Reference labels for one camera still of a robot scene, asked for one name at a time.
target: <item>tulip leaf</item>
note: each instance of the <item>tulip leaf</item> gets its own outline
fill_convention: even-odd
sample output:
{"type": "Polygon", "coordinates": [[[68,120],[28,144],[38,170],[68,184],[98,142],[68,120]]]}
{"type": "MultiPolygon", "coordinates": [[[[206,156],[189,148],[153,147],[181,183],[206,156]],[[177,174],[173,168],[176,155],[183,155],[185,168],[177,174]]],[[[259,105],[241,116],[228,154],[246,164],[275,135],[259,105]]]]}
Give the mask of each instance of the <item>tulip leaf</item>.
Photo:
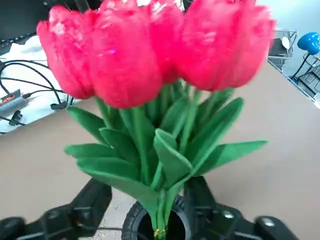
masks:
{"type": "Polygon", "coordinates": [[[221,138],[236,121],[242,110],[243,103],[244,101],[240,97],[231,101],[213,115],[210,122],[188,144],[186,157],[192,162],[193,174],[200,169],[216,149],[221,138]]]}
{"type": "Polygon", "coordinates": [[[172,186],[177,180],[190,173],[192,164],[177,151],[177,143],[172,135],[157,128],[153,145],[163,165],[167,186],[172,186]]]}
{"type": "Polygon", "coordinates": [[[79,163],[92,170],[139,180],[139,170],[136,166],[118,157],[79,157],[77,164],[79,163]]]}
{"type": "Polygon", "coordinates": [[[173,203],[183,188],[184,188],[183,184],[175,185],[175,186],[171,187],[170,189],[168,189],[168,191],[166,192],[165,207],[164,207],[164,222],[165,223],[167,223],[169,221],[169,217],[170,217],[173,203]]]}
{"type": "Polygon", "coordinates": [[[166,112],[159,128],[176,138],[186,122],[188,103],[189,99],[186,96],[177,100],[166,112]]]}
{"type": "Polygon", "coordinates": [[[89,158],[79,159],[77,166],[94,179],[129,194],[142,204],[151,217],[154,216],[159,194],[141,182],[128,177],[126,172],[132,169],[127,168],[127,162],[125,162],[126,164],[114,165],[113,167],[116,169],[109,168],[105,161],[102,161],[100,165],[93,165],[91,162],[92,159],[89,158]]]}
{"type": "Polygon", "coordinates": [[[234,94],[234,88],[227,88],[212,93],[211,96],[201,103],[195,118],[193,131],[198,132],[204,125],[208,123],[211,116],[214,115],[234,94]]]}
{"type": "Polygon", "coordinates": [[[221,144],[210,154],[208,159],[194,174],[195,177],[202,176],[210,170],[232,162],[238,158],[248,155],[261,148],[267,141],[247,141],[237,143],[221,144]]]}
{"type": "Polygon", "coordinates": [[[68,145],[64,148],[64,152],[76,159],[86,157],[118,157],[114,149],[98,143],[68,145]]]}
{"type": "Polygon", "coordinates": [[[76,106],[69,106],[68,113],[92,136],[94,136],[100,143],[108,145],[106,140],[100,135],[100,128],[106,125],[104,120],[91,112],[78,108],[76,106]]]}
{"type": "Polygon", "coordinates": [[[100,128],[100,133],[122,159],[140,168],[139,153],[130,135],[106,127],[100,128]]]}

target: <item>blue lamp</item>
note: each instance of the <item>blue lamp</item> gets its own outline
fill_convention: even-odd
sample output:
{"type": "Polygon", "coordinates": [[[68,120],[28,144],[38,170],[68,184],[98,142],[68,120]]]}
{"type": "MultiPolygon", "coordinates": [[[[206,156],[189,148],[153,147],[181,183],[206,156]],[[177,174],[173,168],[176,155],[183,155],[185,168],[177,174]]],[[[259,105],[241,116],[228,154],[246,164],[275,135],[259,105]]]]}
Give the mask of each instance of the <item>blue lamp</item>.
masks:
{"type": "Polygon", "coordinates": [[[298,68],[298,70],[295,72],[295,74],[292,76],[293,78],[297,75],[297,73],[300,71],[302,66],[305,64],[307,61],[308,57],[310,55],[316,55],[317,53],[320,52],[319,48],[319,41],[320,41],[320,35],[317,32],[309,32],[305,35],[303,35],[297,45],[298,48],[305,50],[308,52],[307,56],[304,58],[301,66],[298,68]]]}

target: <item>black vase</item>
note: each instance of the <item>black vase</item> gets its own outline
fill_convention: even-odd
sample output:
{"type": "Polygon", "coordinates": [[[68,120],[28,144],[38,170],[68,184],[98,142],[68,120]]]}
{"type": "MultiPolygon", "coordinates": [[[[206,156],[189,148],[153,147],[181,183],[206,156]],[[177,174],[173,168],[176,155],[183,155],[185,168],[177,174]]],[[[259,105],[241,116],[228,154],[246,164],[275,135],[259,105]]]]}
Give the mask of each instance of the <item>black vase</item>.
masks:
{"type": "MultiPolygon", "coordinates": [[[[185,215],[185,202],[178,196],[172,205],[166,240],[189,240],[191,232],[185,215]]],[[[153,240],[154,230],[147,211],[136,202],[127,213],[122,226],[122,240],[153,240]]]]}

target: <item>bouquet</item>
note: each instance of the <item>bouquet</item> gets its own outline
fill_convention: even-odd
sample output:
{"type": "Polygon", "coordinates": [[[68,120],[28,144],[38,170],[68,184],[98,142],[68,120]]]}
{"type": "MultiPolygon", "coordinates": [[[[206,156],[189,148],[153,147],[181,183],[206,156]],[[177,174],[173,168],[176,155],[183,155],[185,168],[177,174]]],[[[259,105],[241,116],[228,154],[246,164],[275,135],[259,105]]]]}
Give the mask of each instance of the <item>bouquet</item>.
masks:
{"type": "Polygon", "coordinates": [[[188,179],[266,142],[219,144],[244,104],[229,99],[264,63],[274,26],[254,0],[195,0],[186,14],[171,0],[105,0],[83,14],[53,7],[37,26],[49,67],[67,94],[95,97],[101,112],[68,108],[98,142],[65,152],[137,199],[165,239],[188,179]]]}

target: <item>tulip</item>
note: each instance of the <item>tulip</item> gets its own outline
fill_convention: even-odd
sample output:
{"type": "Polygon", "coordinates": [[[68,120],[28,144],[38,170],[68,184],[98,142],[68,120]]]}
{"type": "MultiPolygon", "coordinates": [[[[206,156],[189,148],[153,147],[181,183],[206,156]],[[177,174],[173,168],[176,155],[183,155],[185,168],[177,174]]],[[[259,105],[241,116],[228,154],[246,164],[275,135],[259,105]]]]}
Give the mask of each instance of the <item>tulip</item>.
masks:
{"type": "Polygon", "coordinates": [[[54,6],[48,21],[41,21],[37,34],[46,53],[48,65],[61,88],[77,99],[94,95],[89,75],[89,46],[84,18],[79,12],[54,6]]]}
{"type": "Polygon", "coordinates": [[[178,70],[200,90],[241,87],[266,59],[274,26],[255,0],[195,0],[176,45],[178,70]]]}
{"type": "Polygon", "coordinates": [[[179,77],[173,53],[183,25],[183,12],[173,0],[152,0],[146,8],[162,79],[165,84],[171,84],[179,77]]]}
{"type": "Polygon", "coordinates": [[[115,108],[153,100],[162,78],[147,16],[135,0],[106,0],[92,32],[91,79],[96,94],[115,108]]]}

